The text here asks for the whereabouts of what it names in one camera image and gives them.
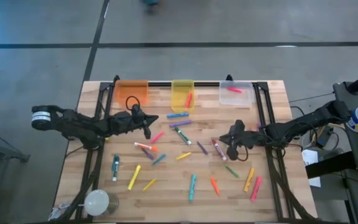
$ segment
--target wooden table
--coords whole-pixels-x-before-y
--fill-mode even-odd
[[[99,84],[100,82],[84,83],[78,103],[78,112],[87,116],[94,115]],[[284,82],[281,80],[268,81],[268,85],[276,121],[291,120],[292,115]],[[119,208],[112,215],[96,217],[94,220],[97,222],[256,222],[277,220],[265,149],[255,147],[249,150],[249,159],[246,162],[224,162],[211,144],[211,139],[218,139],[220,135],[226,134],[236,119],[243,120],[246,127],[256,127],[259,123],[256,103],[250,107],[221,105],[217,87],[196,87],[195,109],[190,114],[193,123],[180,127],[192,141],[192,144],[187,146],[179,135],[168,127],[171,122],[189,119],[186,117],[167,118],[167,114],[172,113],[170,96],[170,87],[150,87],[149,103],[142,105],[145,113],[160,116],[150,129],[152,137],[160,131],[165,132],[157,143],[153,144],[158,148],[158,154],[155,156],[167,155],[161,163],[152,166],[151,160],[145,157],[141,150],[134,147],[134,142],[151,145],[150,140],[144,138],[143,131],[112,136],[105,144],[99,189],[103,189],[109,194],[116,194],[119,198]],[[121,110],[123,110],[121,105],[112,104],[111,114]],[[209,152],[208,155],[203,154],[196,141],[204,145]],[[226,152],[227,146],[221,142],[218,144]],[[79,146],[81,146],[79,141],[71,142],[68,152]],[[286,148],[286,151],[284,161],[291,191],[307,211],[316,217],[316,209],[300,149],[292,146]],[[186,152],[192,152],[192,154],[185,159],[176,160],[177,156]],[[239,152],[240,156],[244,157],[244,148],[239,149]],[[120,156],[117,182],[111,180],[111,164],[114,154]],[[79,191],[85,157],[86,151],[81,150],[66,158],[55,205],[72,200]],[[142,168],[133,189],[129,191],[127,186],[138,164]],[[229,164],[237,171],[240,178],[237,179],[229,173],[224,168],[225,164]],[[251,167],[255,169],[254,177],[263,177],[255,202],[249,200],[255,178],[252,179],[250,190],[243,191]],[[194,201],[189,202],[188,191],[192,174],[197,175],[197,181]],[[216,195],[210,177],[216,179],[221,192],[220,196]],[[158,181],[143,192],[142,189],[152,179]],[[285,200],[283,194],[280,195],[282,207],[285,210]]]

